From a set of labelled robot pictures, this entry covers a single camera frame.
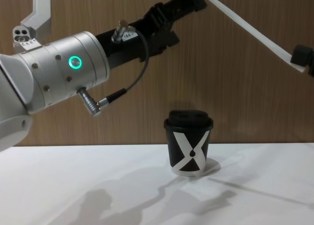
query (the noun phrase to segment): wooden wall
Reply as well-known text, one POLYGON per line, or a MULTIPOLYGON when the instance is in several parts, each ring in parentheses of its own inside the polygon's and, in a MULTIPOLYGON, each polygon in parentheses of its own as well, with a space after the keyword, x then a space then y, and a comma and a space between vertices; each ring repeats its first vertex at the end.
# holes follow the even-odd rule
MULTIPOLYGON (((120 19, 137 20, 169 0, 53 0, 49 41, 88 30, 98 34, 120 19)), ((221 0, 292 52, 314 46, 312 0, 221 0)), ((14 26, 31 0, 1 0, 0 53, 12 54, 14 26)), ((214 119, 212 142, 314 141, 314 79, 290 68, 208 2, 206 10, 176 22, 181 43, 150 60, 132 92, 91 117, 74 97, 33 116, 20 145, 166 142, 163 120, 172 109, 200 109, 214 119)), ((94 88, 95 99, 129 84, 142 64, 134 60, 94 88)))

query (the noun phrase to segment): white table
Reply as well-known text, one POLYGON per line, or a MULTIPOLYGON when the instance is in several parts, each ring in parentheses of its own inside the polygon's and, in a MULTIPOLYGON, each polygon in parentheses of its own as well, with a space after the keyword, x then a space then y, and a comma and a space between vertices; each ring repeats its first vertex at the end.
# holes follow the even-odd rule
POLYGON ((202 178, 166 145, 0 153, 1 225, 313 225, 314 144, 216 144, 202 178))

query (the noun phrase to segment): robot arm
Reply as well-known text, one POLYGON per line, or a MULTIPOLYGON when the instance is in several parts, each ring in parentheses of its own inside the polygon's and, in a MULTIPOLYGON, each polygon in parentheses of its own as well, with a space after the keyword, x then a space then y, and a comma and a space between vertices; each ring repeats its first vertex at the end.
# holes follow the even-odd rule
POLYGON ((147 60, 178 44, 178 37, 171 31, 173 23, 206 7, 204 0, 158 3, 130 26, 121 21, 117 29, 97 36, 81 32, 42 46, 37 39, 49 31, 50 3, 43 11, 38 10, 40 0, 33 3, 37 5, 34 12, 13 30, 18 53, 0 55, 0 151, 28 134, 30 114, 76 94, 92 114, 99 113, 127 90, 123 88, 95 102, 88 89, 107 81, 110 69, 135 58, 147 60))

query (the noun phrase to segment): black mounting bracket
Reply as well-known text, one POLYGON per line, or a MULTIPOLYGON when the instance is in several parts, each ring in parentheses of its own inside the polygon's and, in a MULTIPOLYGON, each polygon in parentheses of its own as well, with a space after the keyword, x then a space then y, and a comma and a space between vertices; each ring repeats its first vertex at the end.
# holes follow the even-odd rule
MULTIPOLYGON (((205 0, 172 0, 166 4, 157 3, 146 15, 130 24, 139 30, 147 39, 149 55, 156 56, 167 48, 179 43, 179 38, 171 30, 176 20, 193 11, 199 11, 207 6, 205 0)), ((111 30, 96 36, 102 45, 109 62, 110 69, 133 59, 145 59, 145 50, 138 36, 114 44, 111 37, 115 30, 111 30)))
POLYGON ((314 51, 311 47, 297 45, 293 51, 291 63, 301 65, 303 67, 309 66, 309 75, 314 77, 314 51))

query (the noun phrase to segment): white x logo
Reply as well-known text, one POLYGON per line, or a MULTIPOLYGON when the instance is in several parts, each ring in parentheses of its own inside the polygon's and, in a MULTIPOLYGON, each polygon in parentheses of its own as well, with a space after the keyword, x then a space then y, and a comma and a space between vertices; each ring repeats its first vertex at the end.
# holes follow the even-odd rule
POLYGON ((206 156, 204 155, 204 153, 202 151, 202 146, 207 139, 209 131, 205 132, 204 136, 202 137, 200 142, 196 145, 196 147, 194 147, 194 149, 191 146, 191 144, 188 142, 184 133, 174 132, 173 134, 175 135, 177 143, 178 143, 182 153, 184 154, 184 158, 180 162, 178 162, 173 167, 173 169, 175 169, 175 170, 182 169, 182 167, 185 166, 188 162, 190 162, 190 160, 192 160, 193 158, 194 158, 195 162, 197 163, 198 167, 200 169, 204 169, 205 165, 206 165, 206 156), (194 150, 194 152, 195 152, 194 157, 190 156, 190 152, 192 150, 194 150))

